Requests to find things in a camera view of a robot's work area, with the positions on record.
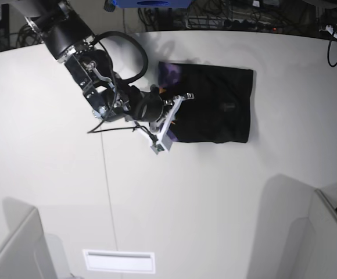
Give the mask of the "black T-shirt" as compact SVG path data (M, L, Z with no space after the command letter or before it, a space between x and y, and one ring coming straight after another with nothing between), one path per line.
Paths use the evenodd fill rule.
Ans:
M159 62L161 96L193 94L168 129L177 142L247 143L254 71L213 65Z

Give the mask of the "black power strip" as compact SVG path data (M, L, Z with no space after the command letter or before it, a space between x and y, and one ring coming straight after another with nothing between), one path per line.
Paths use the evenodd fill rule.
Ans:
M276 32L278 29L270 24L261 22L250 22L248 20L230 20L226 19L222 25L223 30L233 31L252 31L252 32Z

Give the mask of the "blue box behind table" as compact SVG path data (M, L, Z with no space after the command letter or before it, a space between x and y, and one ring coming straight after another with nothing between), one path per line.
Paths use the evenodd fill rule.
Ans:
M115 0L112 4L123 8L187 8L191 0Z

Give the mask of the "grey partition panel right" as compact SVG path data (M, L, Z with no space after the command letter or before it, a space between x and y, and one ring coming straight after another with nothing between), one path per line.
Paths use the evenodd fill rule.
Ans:
M292 223L279 278L337 278L337 212L320 190Z

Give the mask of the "grey partition panel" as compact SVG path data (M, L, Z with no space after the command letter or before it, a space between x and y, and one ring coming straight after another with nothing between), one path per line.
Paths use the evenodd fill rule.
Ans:
M9 234L0 244L0 278L57 278L37 207L2 201Z
M292 223L279 278L337 278L337 212L320 190Z

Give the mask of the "grey partition panel left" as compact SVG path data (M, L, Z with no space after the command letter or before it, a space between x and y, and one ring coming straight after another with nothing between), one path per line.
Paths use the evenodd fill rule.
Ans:
M37 207L2 201L9 234L0 244L0 278L57 278Z

